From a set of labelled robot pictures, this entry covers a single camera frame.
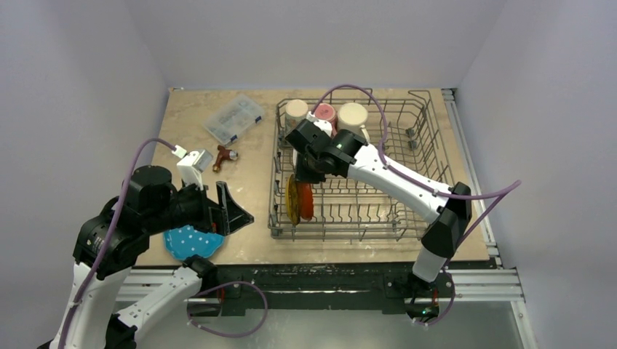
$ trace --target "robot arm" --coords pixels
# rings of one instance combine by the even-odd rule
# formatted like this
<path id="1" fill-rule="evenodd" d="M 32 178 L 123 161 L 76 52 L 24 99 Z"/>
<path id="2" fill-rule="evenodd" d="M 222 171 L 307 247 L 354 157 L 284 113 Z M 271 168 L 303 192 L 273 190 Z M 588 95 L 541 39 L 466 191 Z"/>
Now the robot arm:
<path id="1" fill-rule="evenodd" d="M 318 183 L 325 175 L 337 175 L 365 182 L 389 194 L 410 207 L 429 224 L 424 234 L 422 250 L 413 266 L 413 273 L 432 282 L 439 270 L 455 253 L 459 240 L 471 219 L 471 203 L 443 198 L 419 188 L 382 165 L 378 149 L 359 136 L 342 129 L 330 138 L 327 122 L 302 120 L 286 137 L 294 148 L 295 178 L 298 182 Z M 435 182 L 387 158 L 391 167 L 430 185 L 441 192 L 470 195 L 463 183 L 454 187 Z"/>
<path id="2" fill-rule="evenodd" d="M 212 286 L 214 266 L 203 259 L 189 259 L 155 292 L 113 314 L 120 287 L 138 256 L 148 249 L 151 235 L 193 225 L 197 230 L 226 236 L 254 221 L 234 202 L 224 182 L 216 183 L 218 202 L 207 197 L 201 172 L 212 160 L 210 153 L 200 150 L 181 156 L 180 190 L 173 186 L 171 172 L 164 167 L 144 166 L 133 172 L 124 206 L 116 208 L 122 209 L 122 215 L 95 277 L 88 283 L 80 304 L 74 306 L 70 302 L 65 310 L 64 316 L 72 312 L 73 318 L 67 330 L 66 348 L 134 348 L 135 342 L 178 302 L 196 294 L 202 286 Z M 81 227 L 73 251 L 75 265 L 69 300 L 75 297 L 100 253 L 117 201 L 118 198 L 111 199 L 98 216 Z M 62 330 L 40 348 L 58 348 Z"/>

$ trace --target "wire dish rack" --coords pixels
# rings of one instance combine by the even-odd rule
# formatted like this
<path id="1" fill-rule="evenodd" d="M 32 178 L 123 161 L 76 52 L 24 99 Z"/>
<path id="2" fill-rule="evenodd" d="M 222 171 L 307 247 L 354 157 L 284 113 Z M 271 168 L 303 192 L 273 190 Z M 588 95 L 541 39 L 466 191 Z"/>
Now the wire dish rack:
<path id="1" fill-rule="evenodd" d="M 402 99 L 378 98 L 388 120 L 388 140 L 384 144 L 386 155 L 432 180 L 453 183 L 430 92 L 411 90 L 408 96 Z M 319 97 L 303 100 L 314 105 Z M 284 140 L 290 130 L 285 129 L 283 119 L 285 105 L 290 100 L 282 100 L 276 106 L 276 142 L 268 218 L 271 236 L 322 241 L 421 238 L 428 224 L 403 203 L 363 182 L 335 176 L 326 176 L 325 182 L 312 185 L 313 218 L 302 220 L 298 225 L 291 223 L 287 216 L 285 190 L 293 173 L 293 149 Z M 371 143 L 377 146 L 383 125 L 375 103 L 368 97 L 356 90 L 339 89 L 328 95 L 324 102 L 337 110 L 349 102 L 365 106 L 369 112 L 367 131 Z"/>

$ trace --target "wooden tabletop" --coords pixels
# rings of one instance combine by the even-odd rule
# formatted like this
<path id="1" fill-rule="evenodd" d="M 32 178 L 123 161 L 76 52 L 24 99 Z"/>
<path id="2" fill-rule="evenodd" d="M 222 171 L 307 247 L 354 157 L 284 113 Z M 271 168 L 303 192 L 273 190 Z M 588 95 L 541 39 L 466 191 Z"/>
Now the wooden tabletop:
<path id="1" fill-rule="evenodd" d="M 407 98 L 407 89 L 375 89 L 377 98 Z M 458 149 L 441 91 L 431 89 L 435 119 L 443 138 L 447 161 L 455 181 L 467 182 L 463 157 Z M 225 243 L 210 258 L 215 264 L 323 263 L 323 262 L 404 262 L 418 256 L 421 243 L 414 238 L 359 241 L 289 241 L 275 240 L 268 229 L 268 198 L 271 184 L 276 105 L 286 98 L 318 98 L 325 90 L 172 90 L 161 126 L 160 138 L 187 150 L 206 148 L 216 156 L 218 142 L 202 122 L 238 94 L 252 98 L 266 110 L 264 120 L 247 131 L 230 147 L 239 153 L 235 162 L 223 163 L 219 173 L 207 169 L 204 184 L 208 196 L 216 201 L 215 182 L 226 181 L 236 203 L 255 217 L 255 222 L 226 237 Z M 152 164 L 168 168 L 173 182 L 180 187 L 175 158 L 158 145 Z M 454 260 L 486 260 L 487 248 L 478 227 L 458 248 Z M 179 265 L 165 250 L 162 234 L 152 236 L 150 249 L 137 265 Z"/>

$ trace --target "cup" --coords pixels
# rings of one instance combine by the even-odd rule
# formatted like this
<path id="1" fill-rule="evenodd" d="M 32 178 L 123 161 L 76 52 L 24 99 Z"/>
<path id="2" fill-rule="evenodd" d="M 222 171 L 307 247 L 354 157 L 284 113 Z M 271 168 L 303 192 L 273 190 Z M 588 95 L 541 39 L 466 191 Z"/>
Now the cup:
<path id="1" fill-rule="evenodd" d="M 345 103 L 338 110 L 336 125 L 339 131 L 348 129 L 356 135 L 363 136 L 370 143 L 370 137 L 366 130 L 368 111 L 358 103 Z"/>
<path id="2" fill-rule="evenodd" d="M 300 121 L 306 119 L 309 105 L 303 100 L 290 100 L 285 106 L 285 131 L 291 132 Z"/>
<path id="3" fill-rule="evenodd" d="M 332 124 L 332 137 L 336 136 L 336 109 L 327 103 L 322 103 L 315 110 L 315 117 Z"/>

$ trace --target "white connector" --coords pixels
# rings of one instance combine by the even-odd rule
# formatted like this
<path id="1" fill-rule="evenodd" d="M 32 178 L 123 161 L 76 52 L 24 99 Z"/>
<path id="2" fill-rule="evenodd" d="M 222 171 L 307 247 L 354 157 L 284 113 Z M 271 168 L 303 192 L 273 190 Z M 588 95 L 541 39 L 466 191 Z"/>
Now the white connector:
<path id="1" fill-rule="evenodd" d="M 309 111 L 308 113 L 306 113 L 306 120 L 309 120 L 310 122 L 315 122 L 315 120 L 317 120 L 317 117 L 315 116 L 315 114 L 313 114 L 312 111 Z"/>
<path id="2" fill-rule="evenodd" d="M 185 148 L 180 147 L 179 145 L 175 146 L 175 149 L 172 151 L 172 154 L 174 154 L 175 156 L 177 156 L 178 158 L 183 158 L 184 156 L 186 156 L 186 153 L 188 151 L 186 151 Z"/>
<path id="3" fill-rule="evenodd" d="M 198 149 L 186 154 L 176 164 L 182 181 L 186 185 L 195 184 L 200 190 L 203 190 L 202 172 L 208 167 L 212 159 L 212 154 L 205 149 Z"/>

